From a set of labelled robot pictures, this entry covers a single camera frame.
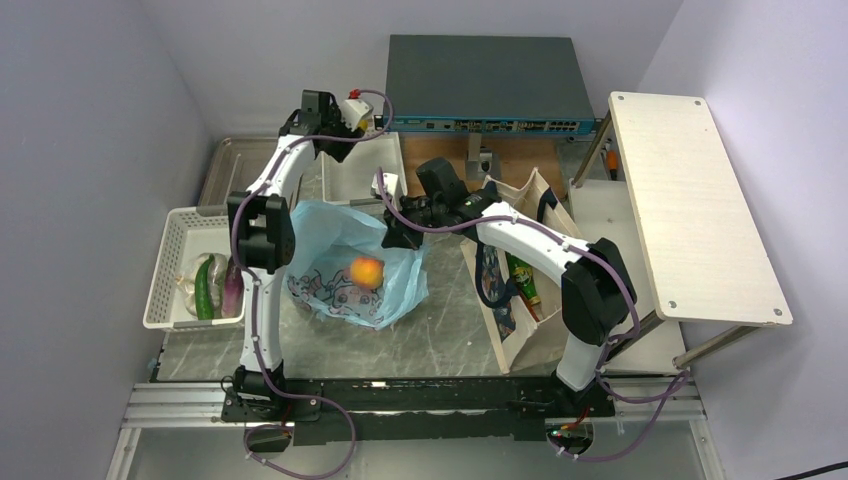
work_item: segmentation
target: blue plastic bag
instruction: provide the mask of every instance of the blue plastic bag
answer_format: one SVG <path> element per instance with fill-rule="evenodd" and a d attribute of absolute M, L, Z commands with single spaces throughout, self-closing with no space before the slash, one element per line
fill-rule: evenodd
<path fill-rule="evenodd" d="M 425 248 L 384 249 L 386 226 L 358 210 L 323 202 L 298 203 L 291 216 L 295 254 L 286 287 L 295 304 L 350 323 L 383 329 L 427 298 Z M 383 261 L 383 285 L 360 288 L 350 281 L 356 257 Z"/>

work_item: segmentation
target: green vegetable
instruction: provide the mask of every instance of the green vegetable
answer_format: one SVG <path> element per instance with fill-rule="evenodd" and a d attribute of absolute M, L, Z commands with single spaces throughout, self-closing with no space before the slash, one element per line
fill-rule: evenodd
<path fill-rule="evenodd" d="M 194 307 L 197 310 L 198 320 L 212 320 L 215 318 L 215 307 L 212 306 L 212 297 L 209 296 L 209 266 L 215 261 L 214 255 L 200 265 L 197 276 L 194 278 Z"/>

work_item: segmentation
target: purple vegetable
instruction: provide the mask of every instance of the purple vegetable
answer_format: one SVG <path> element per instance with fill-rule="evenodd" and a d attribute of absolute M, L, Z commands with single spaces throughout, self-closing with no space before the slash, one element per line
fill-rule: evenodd
<path fill-rule="evenodd" d="M 238 315 L 241 308 L 241 297 L 244 294 L 244 281 L 241 269 L 230 257 L 227 262 L 227 275 L 224 277 L 224 300 L 221 303 L 221 317 L 232 318 Z"/>

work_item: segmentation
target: marble surface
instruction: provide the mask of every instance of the marble surface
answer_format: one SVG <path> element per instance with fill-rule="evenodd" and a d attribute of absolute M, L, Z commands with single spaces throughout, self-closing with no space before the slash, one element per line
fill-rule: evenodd
<path fill-rule="evenodd" d="M 576 169 L 588 145 L 558 149 L 563 172 Z M 303 175 L 299 200 L 321 199 L 321 164 Z M 322 320 L 283 295 L 280 342 L 289 378 L 500 375 L 471 276 L 456 235 L 429 235 L 424 260 L 430 295 L 392 327 L 376 332 L 341 319 Z M 239 365 L 243 329 L 169 334 L 160 381 L 218 380 Z M 555 365 L 515 372 L 544 375 Z"/>

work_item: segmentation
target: white shelf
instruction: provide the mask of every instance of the white shelf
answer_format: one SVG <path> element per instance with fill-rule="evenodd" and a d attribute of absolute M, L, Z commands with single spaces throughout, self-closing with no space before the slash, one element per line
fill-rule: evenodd
<path fill-rule="evenodd" d="M 706 101 L 613 92 L 609 105 L 657 315 L 791 324 Z"/>
<path fill-rule="evenodd" d="M 654 310 L 654 301 L 627 185 L 624 182 L 586 180 L 580 188 L 571 187 L 568 195 L 574 223 L 583 238 L 594 242 L 605 237 L 618 247 L 636 290 L 636 312 L 639 318 L 645 318 Z M 613 332 L 621 333 L 632 326 L 633 322 L 628 317 Z M 680 325 L 666 321 L 612 359 L 607 370 L 674 375 L 678 370 L 672 359 L 685 352 Z"/>

